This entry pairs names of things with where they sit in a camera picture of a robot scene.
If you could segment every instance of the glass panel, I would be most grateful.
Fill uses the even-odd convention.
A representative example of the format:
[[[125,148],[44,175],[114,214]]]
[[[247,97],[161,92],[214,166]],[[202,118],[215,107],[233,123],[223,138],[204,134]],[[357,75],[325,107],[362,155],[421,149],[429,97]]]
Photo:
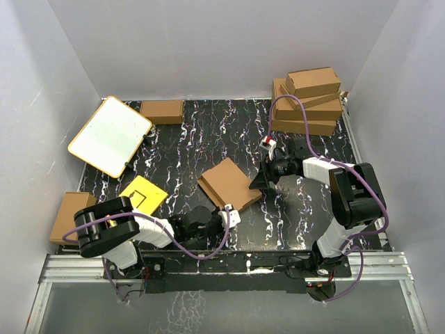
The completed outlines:
[[[361,282],[329,305],[286,292],[130,296],[140,311],[107,284],[53,284],[40,333],[414,333],[398,281]]]

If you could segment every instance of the cardboard box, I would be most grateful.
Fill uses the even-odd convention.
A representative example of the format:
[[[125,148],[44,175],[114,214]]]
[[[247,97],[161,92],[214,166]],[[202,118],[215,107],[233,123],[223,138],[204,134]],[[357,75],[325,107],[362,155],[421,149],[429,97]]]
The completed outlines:
[[[331,67],[290,72],[286,87],[298,98],[333,94],[340,88],[340,79]]]
[[[311,120],[307,122],[309,134],[319,136],[331,136],[334,133],[337,122],[334,120]],[[272,130],[281,132],[291,132],[292,134],[305,134],[304,120],[273,120]]]
[[[49,237],[50,242],[57,245],[72,245],[62,240],[62,236],[76,227],[74,214],[79,210],[96,204],[96,197],[90,193],[66,193],[58,210],[53,230]],[[77,240],[77,233],[71,235],[70,239]]]
[[[232,204],[239,212],[261,198],[260,190],[250,190],[250,179],[230,159],[205,171],[197,180],[217,207]]]
[[[283,79],[283,83],[280,84],[280,91],[282,94],[290,94],[290,92],[287,90],[285,79]],[[340,90],[338,90],[335,93],[332,94],[326,94],[326,95],[319,95],[319,96],[313,96],[313,97],[305,97],[304,99],[300,99],[302,105],[305,109],[310,108],[311,106],[317,106],[319,104],[324,104],[326,102],[337,100],[340,97]],[[296,102],[294,99],[291,99],[290,97],[287,97],[286,100],[289,102],[289,104],[295,109],[295,110],[301,110],[301,106],[298,102]]]
[[[285,79],[273,79],[272,100],[283,95],[281,87],[284,82]],[[309,121],[338,120],[343,113],[340,99],[338,97],[335,100],[326,103],[317,104],[316,106],[311,106],[309,108],[305,107],[305,111]],[[299,109],[296,111],[287,98],[278,100],[275,104],[273,115],[276,120],[303,120],[301,110]]]
[[[184,121],[184,103],[181,100],[144,101],[140,114],[153,124],[182,124]]]

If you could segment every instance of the flat cardboard piece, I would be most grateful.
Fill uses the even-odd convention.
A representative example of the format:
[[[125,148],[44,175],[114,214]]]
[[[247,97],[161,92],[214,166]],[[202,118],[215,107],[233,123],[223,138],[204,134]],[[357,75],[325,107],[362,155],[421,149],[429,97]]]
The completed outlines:
[[[168,194],[149,180],[138,175],[119,196],[130,198],[135,209],[151,216],[167,198]]]
[[[217,207],[232,204],[242,212],[261,198],[260,190],[249,189],[250,179],[230,158],[205,171],[197,183]]]
[[[281,94],[290,94],[290,92],[286,88],[286,81],[283,79],[283,82],[280,84],[280,91]],[[326,94],[326,95],[319,95],[319,96],[313,96],[313,97],[306,97],[304,99],[300,99],[302,105],[305,109],[310,108],[311,106],[317,106],[319,104],[324,104],[326,102],[338,99],[340,97],[340,91],[338,90],[335,93],[332,94]],[[290,97],[287,97],[286,100],[289,102],[289,104],[295,109],[295,110],[301,110],[301,106],[298,102],[296,102],[294,99],[291,99]]]
[[[140,114],[153,124],[182,124],[184,121],[184,103],[181,100],[144,101]]]

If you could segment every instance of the stack of cardboard boxes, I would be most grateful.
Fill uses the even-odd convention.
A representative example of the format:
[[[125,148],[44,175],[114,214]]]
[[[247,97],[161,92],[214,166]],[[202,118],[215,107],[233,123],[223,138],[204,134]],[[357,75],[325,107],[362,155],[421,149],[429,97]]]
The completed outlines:
[[[342,108],[340,80],[330,67],[291,72],[286,79],[274,79],[272,101],[284,94],[298,97],[306,111],[309,133],[330,136]],[[273,110],[272,130],[305,133],[305,122],[299,103],[290,97],[277,101]]]

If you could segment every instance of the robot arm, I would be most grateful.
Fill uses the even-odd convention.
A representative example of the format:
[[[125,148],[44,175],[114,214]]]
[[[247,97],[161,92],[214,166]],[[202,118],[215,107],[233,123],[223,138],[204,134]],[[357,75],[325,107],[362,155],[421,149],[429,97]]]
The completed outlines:
[[[207,238],[227,229],[227,212],[230,215],[230,227],[241,221],[231,205],[226,205],[225,210],[217,209],[214,212],[198,206],[187,214],[175,214],[168,219],[146,215],[143,218],[140,215],[129,215],[130,212],[140,214],[125,196],[77,212],[74,215],[76,228],[89,225],[77,232],[81,256],[102,256],[114,262],[125,276],[128,273],[131,275],[131,272],[140,271],[143,261],[137,246],[130,240],[164,248],[172,243],[171,237],[174,237],[187,249],[207,249]],[[106,219],[116,215],[116,219]]]
[[[369,192],[350,172],[311,157],[304,137],[288,141],[288,154],[276,148],[274,143],[269,147],[265,147],[264,143],[261,144],[263,144],[261,147],[269,150],[269,154],[261,161],[258,174],[250,184],[251,189],[269,189],[270,182],[277,184],[281,176],[285,175],[299,175],[330,186],[334,218],[323,236],[314,242],[310,258],[299,263],[299,267],[310,271],[335,267],[343,257],[341,246],[344,242],[380,218],[382,211]],[[386,206],[372,166],[370,164],[348,164],[348,166],[354,168],[365,179]]]

